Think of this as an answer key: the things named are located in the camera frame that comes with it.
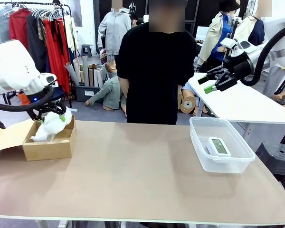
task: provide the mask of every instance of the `floor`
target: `floor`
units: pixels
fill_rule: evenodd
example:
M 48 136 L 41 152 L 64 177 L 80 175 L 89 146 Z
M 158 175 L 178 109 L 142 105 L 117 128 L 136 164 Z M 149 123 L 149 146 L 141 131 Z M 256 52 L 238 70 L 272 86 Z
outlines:
M 91 63 L 97 63 L 97 57 L 89 61 Z M 261 81 L 256 85 L 255 89 L 261 91 L 264 86 L 264 81 Z M 12 98 L 12 105 L 19 105 L 20 101 L 17 97 Z M 4 103 L 2 96 L 0 96 L 0 103 Z M 93 107 L 86 107 L 85 103 L 72 102 L 72 108 L 77 109 L 77 112 L 73 112 L 77 120 L 85 121 L 109 121 L 109 122 L 126 122 L 126 117 L 122 110 L 116 111 L 106 111 L 102 109 L 101 104 L 95 104 Z M 177 125 L 189 125 L 189 118 L 191 116 L 188 114 L 179 113 Z M 11 113 L 0 111 L 0 119 L 5 124 L 5 126 L 10 126 L 12 124 L 29 119 L 27 113 Z M 244 132 L 243 128 L 238 123 L 233 123 L 234 127 L 239 131 L 240 134 Z M 258 124 L 253 131 L 250 140 L 247 142 L 249 146 L 255 151 L 261 143 L 265 141 L 270 141 L 272 143 L 279 143 L 285 134 L 285 125 L 277 124 Z M 57 228 L 58 221 L 49 221 L 49 228 Z M 3 219 L 0 218 L 0 228 L 37 228 L 37 224 L 33 220 L 13 220 L 13 219 Z M 83 228 L 104 228 L 103 222 L 89 222 L 84 223 Z M 127 228 L 142 228 L 143 226 L 138 223 L 126 223 Z M 205 228 L 204 225 L 197 225 L 198 228 Z

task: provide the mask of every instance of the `dark storage bin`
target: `dark storage bin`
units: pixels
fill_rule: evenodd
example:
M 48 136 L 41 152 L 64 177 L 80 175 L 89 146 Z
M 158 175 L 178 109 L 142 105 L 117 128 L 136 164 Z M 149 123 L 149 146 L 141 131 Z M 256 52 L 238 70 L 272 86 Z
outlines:
M 93 95 L 99 92 L 99 87 L 90 87 L 90 86 L 74 86 L 76 91 L 77 101 L 86 102 Z M 103 99 L 99 99 L 96 103 L 102 104 Z

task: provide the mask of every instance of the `clear plastic bin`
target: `clear plastic bin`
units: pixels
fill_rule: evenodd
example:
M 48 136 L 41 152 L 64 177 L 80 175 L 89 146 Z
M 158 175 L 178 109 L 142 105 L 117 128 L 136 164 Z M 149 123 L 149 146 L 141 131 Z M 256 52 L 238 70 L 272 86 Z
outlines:
M 192 117 L 190 118 L 190 137 L 199 161 L 207 172 L 242 173 L 256 158 L 256 154 L 227 120 Z M 231 157 L 210 155 L 207 149 L 210 137 L 224 140 Z

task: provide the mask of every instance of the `green jacket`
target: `green jacket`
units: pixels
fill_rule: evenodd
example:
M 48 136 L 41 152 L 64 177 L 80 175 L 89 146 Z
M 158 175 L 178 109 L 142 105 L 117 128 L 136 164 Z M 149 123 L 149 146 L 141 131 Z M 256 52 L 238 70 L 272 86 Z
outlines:
M 123 95 L 120 89 L 117 72 L 112 73 L 112 78 L 107 80 L 97 94 L 89 99 L 90 105 L 94 105 L 95 101 L 104 99 L 104 106 L 119 109 L 120 97 Z

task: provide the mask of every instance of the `red shirt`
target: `red shirt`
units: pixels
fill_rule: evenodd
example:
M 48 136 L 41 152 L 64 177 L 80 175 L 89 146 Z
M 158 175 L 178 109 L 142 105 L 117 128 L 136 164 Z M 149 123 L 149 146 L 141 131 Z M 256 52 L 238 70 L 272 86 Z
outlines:
M 32 14 L 27 9 L 19 9 L 9 17 L 9 38 L 19 40 L 29 50 L 27 36 L 27 16 Z

